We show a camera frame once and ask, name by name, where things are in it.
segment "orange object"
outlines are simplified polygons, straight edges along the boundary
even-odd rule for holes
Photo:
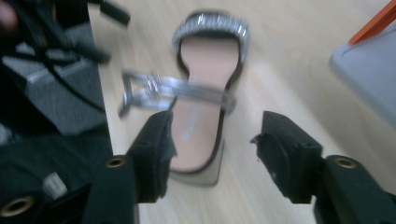
[[[363,26],[350,40],[354,45],[365,39],[381,33],[388,25],[396,20],[396,0],[391,0],[378,14]]]

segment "sandal heel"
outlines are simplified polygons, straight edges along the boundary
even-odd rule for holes
[[[192,185],[214,186],[219,181],[220,166],[224,150],[224,141],[221,141],[214,160],[205,169],[193,173],[179,173],[171,171],[170,177]]]

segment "metal grommet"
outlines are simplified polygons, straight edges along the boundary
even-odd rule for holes
[[[0,217],[14,217],[24,213],[31,208],[34,203],[35,199],[31,196],[15,199],[1,209]]]
[[[348,159],[344,159],[344,158],[337,158],[335,159],[335,163],[337,163],[337,165],[347,168],[347,169],[354,169],[356,168],[356,163],[353,161],[350,161]]]
[[[124,163],[125,163],[125,159],[123,158],[111,159],[106,163],[106,167],[116,168],[122,166]]]

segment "shoe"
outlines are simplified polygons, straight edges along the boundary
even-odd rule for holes
[[[187,83],[230,95],[228,89],[242,72],[249,38],[248,24],[227,12],[192,13],[173,36]],[[171,161],[170,176],[195,185],[216,185],[224,147],[222,125],[231,109],[178,97],[172,111],[177,156]]]

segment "black fabric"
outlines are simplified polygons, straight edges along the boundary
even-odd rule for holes
[[[59,134],[0,147],[0,202],[26,191],[43,191],[56,173],[71,192],[90,184],[95,169],[112,156],[107,134]]]
[[[64,29],[90,20],[86,1],[57,0],[56,21]]]
[[[57,133],[57,128],[26,99],[0,62],[0,123],[20,136]]]

